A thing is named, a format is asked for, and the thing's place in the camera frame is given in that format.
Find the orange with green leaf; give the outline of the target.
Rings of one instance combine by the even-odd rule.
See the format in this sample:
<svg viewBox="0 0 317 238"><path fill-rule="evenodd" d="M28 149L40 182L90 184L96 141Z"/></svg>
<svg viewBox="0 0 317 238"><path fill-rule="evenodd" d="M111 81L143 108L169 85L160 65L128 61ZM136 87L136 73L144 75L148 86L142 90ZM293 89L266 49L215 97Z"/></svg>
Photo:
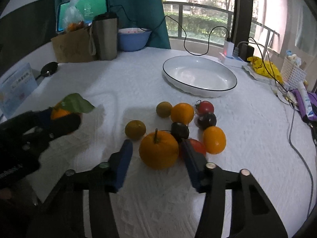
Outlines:
<svg viewBox="0 0 317 238"><path fill-rule="evenodd" d="M81 117L82 114L90 113L94 109L95 106L84 99L79 93L71 93L52 107L51 119L56 120L70 114L76 114Z"/></svg>

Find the oval orange kumquat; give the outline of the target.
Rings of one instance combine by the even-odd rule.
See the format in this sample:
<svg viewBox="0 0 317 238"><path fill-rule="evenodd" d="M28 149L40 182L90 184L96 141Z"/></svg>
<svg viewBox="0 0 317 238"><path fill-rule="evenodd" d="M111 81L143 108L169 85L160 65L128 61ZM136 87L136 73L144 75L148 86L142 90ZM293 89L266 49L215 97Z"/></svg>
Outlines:
<svg viewBox="0 0 317 238"><path fill-rule="evenodd" d="M216 155L224 151L227 141L225 133L221 128L211 126L203 131L202 143L208 153Z"/></svg>
<svg viewBox="0 0 317 238"><path fill-rule="evenodd" d="M193 107L188 103L179 103L171 109L171 120L173 123L181 123L189 125L193 120L195 111Z"/></svg>

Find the red cherry tomato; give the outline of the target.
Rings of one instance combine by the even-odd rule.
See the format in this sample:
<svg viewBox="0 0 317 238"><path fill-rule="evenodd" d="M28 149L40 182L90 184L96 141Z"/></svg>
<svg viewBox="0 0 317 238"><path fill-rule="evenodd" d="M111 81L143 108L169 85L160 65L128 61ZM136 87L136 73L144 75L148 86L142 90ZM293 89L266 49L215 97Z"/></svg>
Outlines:
<svg viewBox="0 0 317 238"><path fill-rule="evenodd" d="M207 113L214 113L214 106L209 101L197 101L195 104L196 112L199 116L205 115Z"/></svg>
<svg viewBox="0 0 317 238"><path fill-rule="evenodd" d="M195 140L195 139L189 139L190 143L191 143L191 146L193 147L193 149L197 152L197 153L200 153L202 154L204 157L206 156L206 148L204 146L203 143L201 143L200 141L198 140ZM179 159L182 161L183 160L183 149L182 149L182 146L179 145Z"/></svg>

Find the greenish small citrus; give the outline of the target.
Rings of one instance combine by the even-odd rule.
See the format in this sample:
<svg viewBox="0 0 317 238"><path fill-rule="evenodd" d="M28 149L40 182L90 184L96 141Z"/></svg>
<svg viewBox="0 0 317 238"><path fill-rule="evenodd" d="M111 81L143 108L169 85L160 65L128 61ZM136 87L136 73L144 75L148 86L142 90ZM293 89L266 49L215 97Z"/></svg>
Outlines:
<svg viewBox="0 0 317 238"><path fill-rule="evenodd" d="M125 126L125 134L131 140L139 140L146 133L146 125L140 120L132 120Z"/></svg>
<svg viewBox="0 0 317 238"><path fill-rule="evenodd" d="M160 102L156 107L156 113L161 118L167 118L171 114L173 106L169 102Z"/></svg>

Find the dark cherry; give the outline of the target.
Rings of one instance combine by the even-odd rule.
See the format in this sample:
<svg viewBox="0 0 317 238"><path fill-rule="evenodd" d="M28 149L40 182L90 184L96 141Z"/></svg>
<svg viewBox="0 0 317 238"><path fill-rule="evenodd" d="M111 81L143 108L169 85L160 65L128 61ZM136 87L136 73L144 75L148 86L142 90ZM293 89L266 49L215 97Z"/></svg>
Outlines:
<svg viewBox="0 0 317 238"><path fill-rule="evenodd" d="M214 113L209 112L198 117L197 124L200 129L205 130L206 128L216 126L217 118Z"/></svg>
<svg viewBox="0 0 317 238"><path fill-rule="evenodd" d="M184 125L182 123L174 122L171 125L171 131L170 134L175 138L175 140L180 143L183 139L189 138L189 128L187 125Z"/></svg>

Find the large orange with stem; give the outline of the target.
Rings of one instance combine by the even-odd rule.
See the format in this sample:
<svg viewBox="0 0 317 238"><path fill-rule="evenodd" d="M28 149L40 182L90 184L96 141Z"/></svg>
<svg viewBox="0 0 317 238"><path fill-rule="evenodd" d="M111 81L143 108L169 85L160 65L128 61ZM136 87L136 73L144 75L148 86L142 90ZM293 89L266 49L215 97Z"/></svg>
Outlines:
<svg viewBox="0 0 317 238"><path fill-rule="evenodd" d="M172 167L179 155L178 142L168 132L152 132L145 136L139 146L139 156L142 162L154 169L163 170Z"/></svg>

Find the blue white booklet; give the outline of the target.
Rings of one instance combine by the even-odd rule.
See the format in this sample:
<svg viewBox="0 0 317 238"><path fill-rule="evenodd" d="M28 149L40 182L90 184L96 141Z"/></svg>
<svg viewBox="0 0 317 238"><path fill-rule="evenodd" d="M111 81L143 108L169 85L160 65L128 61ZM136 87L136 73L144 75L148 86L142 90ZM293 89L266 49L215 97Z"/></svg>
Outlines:
<svg viewBox="0 0 317 238"><path fill-rule="evenodd" d="M23 101L38 87L29 63L12 73L1 84L1 112L10 119Z"/></svg>

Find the black round mouse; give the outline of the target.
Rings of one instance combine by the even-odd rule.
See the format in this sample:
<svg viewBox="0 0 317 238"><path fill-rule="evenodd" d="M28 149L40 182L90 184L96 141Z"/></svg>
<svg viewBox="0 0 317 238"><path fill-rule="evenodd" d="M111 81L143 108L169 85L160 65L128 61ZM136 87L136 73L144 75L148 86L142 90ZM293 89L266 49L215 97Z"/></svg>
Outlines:
<svg viewBox="0 0 317 238"><path fill-rule="evenodd" d="M38 80L40 77L49 77L56 73L58 69L58 63L57 62L49 62L46 65L44 65L40 71L40 75L37 76L35 79Z"/></svg>

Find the brown cardboard box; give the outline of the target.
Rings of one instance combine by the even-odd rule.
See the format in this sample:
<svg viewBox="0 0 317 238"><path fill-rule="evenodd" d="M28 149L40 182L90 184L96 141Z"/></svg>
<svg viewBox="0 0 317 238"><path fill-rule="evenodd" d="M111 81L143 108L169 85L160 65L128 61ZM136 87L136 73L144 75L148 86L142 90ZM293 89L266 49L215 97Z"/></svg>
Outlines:
<svg viewBox="0 0 317 238"><path fill-rule="evenodd" d="M91 27L58 35L51 39L57 63L81 63L96 60Z"/></svg>

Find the plastic bag with fruit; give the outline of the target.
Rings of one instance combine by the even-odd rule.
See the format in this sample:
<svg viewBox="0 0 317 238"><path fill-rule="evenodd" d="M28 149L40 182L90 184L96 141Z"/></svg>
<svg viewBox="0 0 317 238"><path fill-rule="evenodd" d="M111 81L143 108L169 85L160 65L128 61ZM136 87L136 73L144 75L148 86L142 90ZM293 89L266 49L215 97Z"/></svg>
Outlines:
<svg viewBox="0 0 317 238"><path fill-rule="evenodd" d="M84 16L76 7L80 0L69 0L64 16L62 26L65 32L73 32L84 27Z"/></svg>

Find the steel tumbler black lid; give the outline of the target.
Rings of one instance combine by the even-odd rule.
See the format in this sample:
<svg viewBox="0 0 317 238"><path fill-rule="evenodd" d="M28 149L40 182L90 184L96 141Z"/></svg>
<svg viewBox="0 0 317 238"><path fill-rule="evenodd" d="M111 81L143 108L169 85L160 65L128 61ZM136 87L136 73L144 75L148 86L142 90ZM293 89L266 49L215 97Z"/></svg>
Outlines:
<svg viewBox="0 0 317 238"><path fill-rule="evenodd" d="M115 12L106 12L96 16L92 21L92 34L97 57L111 61L118 54L118 16Z"/></svg>

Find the white tube blue print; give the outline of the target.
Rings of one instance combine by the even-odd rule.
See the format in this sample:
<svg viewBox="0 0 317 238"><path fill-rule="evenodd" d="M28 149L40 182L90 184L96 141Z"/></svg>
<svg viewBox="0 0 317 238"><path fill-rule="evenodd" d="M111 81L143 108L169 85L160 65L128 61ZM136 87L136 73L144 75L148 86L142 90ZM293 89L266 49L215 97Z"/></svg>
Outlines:
<svg viewBox="0 0 317 238"><path fill-rule="evenodd" d="M308 118L312 118L314 116L314 112L313 112L313 108L312 108L308 93L307 93L306 88L304 86L304 83L298 82L297 88L298 88L298 91L301 95L301 99L303 101L303 105L305 108L305 114L307 115Z"/></svg>

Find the purple cloth pouch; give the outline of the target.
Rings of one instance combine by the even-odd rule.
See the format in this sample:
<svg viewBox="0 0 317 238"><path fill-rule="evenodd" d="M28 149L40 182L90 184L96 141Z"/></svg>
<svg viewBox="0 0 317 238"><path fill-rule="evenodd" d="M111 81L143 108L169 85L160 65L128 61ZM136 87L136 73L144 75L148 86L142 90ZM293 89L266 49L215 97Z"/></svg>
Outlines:
<svg viewBox="0 0 317 238"><path fill-rule="evenodd" d="M292 93L295 95L295 97L297 99L297 103L298 103L298 108L299 108L299 111L300 111L301 119L304 122L317 121L317 117L316 117L316 106L317 106L316 93L308 92L308 97L310 99L310 103L311 103L312 108L313 108L312 109L312 111L313 111L313 116L312 117L308 117L306 115L305 106L304 106L303 100L301 98L300 92L297 89L295 89L295 90L292 90Z"/></svg>

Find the blue bowl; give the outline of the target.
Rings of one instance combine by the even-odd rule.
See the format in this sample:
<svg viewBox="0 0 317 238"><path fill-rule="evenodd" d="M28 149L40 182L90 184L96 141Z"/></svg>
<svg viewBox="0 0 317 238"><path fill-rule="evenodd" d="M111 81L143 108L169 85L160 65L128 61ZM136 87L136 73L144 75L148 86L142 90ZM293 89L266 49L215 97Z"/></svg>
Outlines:
<svg viewBox="0 0 317 238"><path fill-rule="evenodd" d="M119 49L123 52L135 52L143 49L152 31L141 28L125 28L118 30Z"/></svg>

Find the white perforated basket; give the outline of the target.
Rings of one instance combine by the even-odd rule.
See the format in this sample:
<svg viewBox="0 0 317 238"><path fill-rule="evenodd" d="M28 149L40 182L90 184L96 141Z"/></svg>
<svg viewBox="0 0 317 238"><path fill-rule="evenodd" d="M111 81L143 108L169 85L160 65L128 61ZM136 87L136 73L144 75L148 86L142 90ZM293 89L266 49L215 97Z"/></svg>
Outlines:
<svg viewBox="0 0 317 238"><path fill-rule="evenodd" d="M290 89L296 89L299 82L305 81L307 73L292 63L287 57L281 69L281 76L284 84Z"/></svg>

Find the white plate black rim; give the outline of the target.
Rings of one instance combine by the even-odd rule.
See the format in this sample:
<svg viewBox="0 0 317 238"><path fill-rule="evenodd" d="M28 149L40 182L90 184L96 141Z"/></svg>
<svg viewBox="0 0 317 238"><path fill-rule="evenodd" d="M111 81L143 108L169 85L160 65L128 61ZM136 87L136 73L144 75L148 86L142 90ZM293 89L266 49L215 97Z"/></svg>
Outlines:
<svg viewBox="0 0 317 238"><path fill-rule="evenodd" d="M163 63L162 73L176 88L199 97L218 98L238 85L238 79L230 69L201 57L169 58Z"/></svg>

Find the yellow plastic bag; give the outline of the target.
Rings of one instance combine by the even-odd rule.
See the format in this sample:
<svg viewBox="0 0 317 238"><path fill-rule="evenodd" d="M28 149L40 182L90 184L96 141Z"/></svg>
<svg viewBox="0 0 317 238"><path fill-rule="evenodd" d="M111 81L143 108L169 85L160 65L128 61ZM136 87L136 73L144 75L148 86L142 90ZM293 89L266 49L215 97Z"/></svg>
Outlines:
<svg viewBox="0 0 317 238"><path fill-rule="evenodd" d="M280 84L283 84L283 79L276 65L268 60L262 60L259 57L248 57L247 60L251 63L253 71L267 78L275 78Z"/></svg>

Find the white power strip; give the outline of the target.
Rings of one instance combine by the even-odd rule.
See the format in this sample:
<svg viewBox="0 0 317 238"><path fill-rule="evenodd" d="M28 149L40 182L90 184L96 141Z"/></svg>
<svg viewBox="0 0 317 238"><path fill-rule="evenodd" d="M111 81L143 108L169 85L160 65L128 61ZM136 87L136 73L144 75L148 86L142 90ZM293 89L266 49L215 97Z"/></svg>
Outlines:
<svg viewBox="0 0 317 238"><path fill-rule="evenodd" d="M227 57L223 53L219 53L218 59L225 66L242 68L243 66L247 66L248 65L247 62L243 61L239 57L234 57L234 56Z"/></svg>

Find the black power adapter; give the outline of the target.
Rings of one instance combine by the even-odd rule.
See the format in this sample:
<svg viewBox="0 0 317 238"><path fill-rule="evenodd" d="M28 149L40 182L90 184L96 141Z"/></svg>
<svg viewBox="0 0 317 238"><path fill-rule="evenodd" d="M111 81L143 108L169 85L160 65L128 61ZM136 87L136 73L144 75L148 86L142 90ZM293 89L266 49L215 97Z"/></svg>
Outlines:
<svg viewBox="0 0 317 238"><path fill-rule="evenodd" d="M253 57L254 54L254 48L253 46L249 44L241 44L239 48L239 57L245 61L248 62L248 58Z"/></svg>

